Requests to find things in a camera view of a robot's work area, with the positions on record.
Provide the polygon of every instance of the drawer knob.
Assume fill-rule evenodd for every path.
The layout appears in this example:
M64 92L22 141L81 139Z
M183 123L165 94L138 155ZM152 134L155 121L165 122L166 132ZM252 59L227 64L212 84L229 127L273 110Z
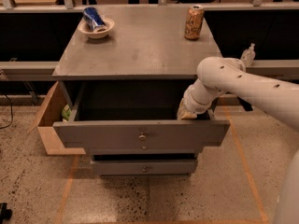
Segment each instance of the drawer knob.
M141 135L139 136L139 140L140 140L140 141L146 141L146 140L147 140L147 136L144 135L144 134L141 134Z

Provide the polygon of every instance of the clear plastic bottle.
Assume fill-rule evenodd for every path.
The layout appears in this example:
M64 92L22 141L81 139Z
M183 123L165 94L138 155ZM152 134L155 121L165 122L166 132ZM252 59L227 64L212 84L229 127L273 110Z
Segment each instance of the clear plastic bottle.
M245 49L242 53L241 61L246 67L251 66L255 58L254 46L255 44L251 43L250 47L248 49Z

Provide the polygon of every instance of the bowl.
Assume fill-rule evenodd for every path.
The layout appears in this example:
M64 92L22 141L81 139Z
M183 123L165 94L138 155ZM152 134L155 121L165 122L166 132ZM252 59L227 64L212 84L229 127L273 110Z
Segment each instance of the bowl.
M109 18L104 18L103 21L104 21L105 25L107 26L107 29L104 30L104 31L92 32L85 20L83 20L78 25L78 30L82 34L87 35L91 39L101 39L101 38L104 38L112 30L112 28L114 27L115 23L114 23L114 21L112 19L109 19Z

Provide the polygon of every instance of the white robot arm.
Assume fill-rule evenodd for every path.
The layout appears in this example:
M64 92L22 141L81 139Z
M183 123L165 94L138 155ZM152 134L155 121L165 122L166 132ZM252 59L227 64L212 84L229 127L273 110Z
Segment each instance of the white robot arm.
M299 85L245 73L238 59L210 57L197 67L198 79L184 93L178 119L195 119L227 91L299 131ZM299 223L299 151L284 179L274 224Z

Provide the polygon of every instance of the orange can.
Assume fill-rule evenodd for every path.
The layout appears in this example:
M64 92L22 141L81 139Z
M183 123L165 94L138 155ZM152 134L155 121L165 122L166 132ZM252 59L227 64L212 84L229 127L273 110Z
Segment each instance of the orange can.
M205 11L200 5L193 5L187 10L185 38L196 40L202 29Z

